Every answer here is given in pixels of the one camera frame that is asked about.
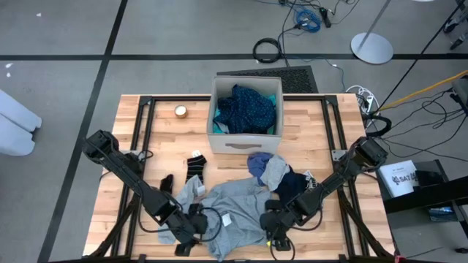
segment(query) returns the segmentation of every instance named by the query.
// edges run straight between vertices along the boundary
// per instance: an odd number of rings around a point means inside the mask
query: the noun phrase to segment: white round base
[[[370,64],[384,64],[393,57],[393,47],[389,41],[374,33],[370,33],[364,45],[359,48],[366,33],[355,35],[351,40],[352,52],[362,61]]]

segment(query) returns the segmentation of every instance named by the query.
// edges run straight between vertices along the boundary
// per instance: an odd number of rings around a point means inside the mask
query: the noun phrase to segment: yellow cable
[[[395,102],[392,102],[392,103],[390,103],[390,104],[388,104],[388,105],[386,105],[386,106],[384,106],[384,107],[381,107],[381,108],[380,108],[380,111],[386,110],[386,109],[388,109],[388,108],[390,108],[390,107],[392,107],[392,106],[395,106],[395,105],[397,105],[397,104],[400,104],[400,103],[404,102],[405,100],[408,100],[408,99],[410,99],[410,98],[412,98],[412,97],[414,97],[414,96],[416,96],[416,95],[419,95],[419,94],[421,94],[421,93],[423,93],[423,92],[426,92],[426,91],[430,91],[430,90],[432,90],[432,89],[435,89],[435,88],[439,87],[439,86],[442,85],[442,84],[446,84],[446,83],[448,83],[448,82],[450,82],[450,81],[452,81],[452,80],[456,80],[456,79],[458,79],[459,77],[462,77],[463,75],[466,75],[466,74],[468,74],[468,70],[465,70],[465,71],[463,71],[463,72],[460,72],[460,73],[458,73],[457,75],[455,75],[455,76],[453,76],[453,77],[449,77],[449,78],[447,78],[447,79],[444,79],[443,81],[441,81],[441,82],[439,82],[439,83],[435,83],[435,84],[433,84],[432,86],[429,86],[429,87],[424,88],[424,89],[422,89],[422,90],[420,90],[420,91],[416,91],[416,92],[413,93],[413,94],[410,94],[410,95],[408,95],[408,96],[405,96],[403,99],[399,99],[399,100],[397,100],[397,101],[395,101]]]

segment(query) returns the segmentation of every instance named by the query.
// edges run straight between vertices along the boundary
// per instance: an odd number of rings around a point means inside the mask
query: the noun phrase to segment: white box
[[[218,98],[232,96],[234,85],[253,88],[263,96],[276,94],[274,134],[214,134],[213,118]],[[206,134],[213,153],[275,153],[283,135],[283,87],[279,77],[219,76],[213,80]]]

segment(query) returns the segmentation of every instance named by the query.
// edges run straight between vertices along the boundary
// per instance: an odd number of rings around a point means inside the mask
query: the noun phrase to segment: black floor mat
[[[218,76],[259,76],[280,77],[283,93],[286,94],[316,94],[319,93],[315,84],[314,74],[310,66],[291,66],[274,69],[253,69],[235,72],[218,72]]]

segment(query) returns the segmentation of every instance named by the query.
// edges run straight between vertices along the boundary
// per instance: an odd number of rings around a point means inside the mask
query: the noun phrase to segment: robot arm
[[[160,226],[167,224],[182,244],[193,244],[194,234],[205,234],[208,226],[206,216],[201,213],[195,216],[184,214],[181,208],[173,205],[178,203],[168,193],[151,187],[142,180],[143,165],[135,154],[123,154],[118,151],[118,140],[110,132],[97,131],[91,135],[83,146],[83,153],[94,163],[112,171],[130,187],[140,197],[145,211],[155,222]],[[190,245],[185,245],[183,254],[189,253],[190,248]]]
[[[324,198],[362,172],[377,169],[385,162],[387,154],[372,138],[361,137],[336,162],[335,172],[316,188],[308,189],[299,194],[286,207],[280,207],[276,200],[269,200],[265,204],[269,211],[261,215],[260,225],[267,232],[267,237],[274,241],[276,249],[278,251],[290,250],[290,242],[286,237],[286,232],[290,228],[295,224],[303,226],[322,209]],[[347,210],[348,213],[353,212],[351,205],[347,208],[350,208]],[[360,220],[359,217],[351,217],[353,220]],[[357,225],[366,228],[363,223]]]

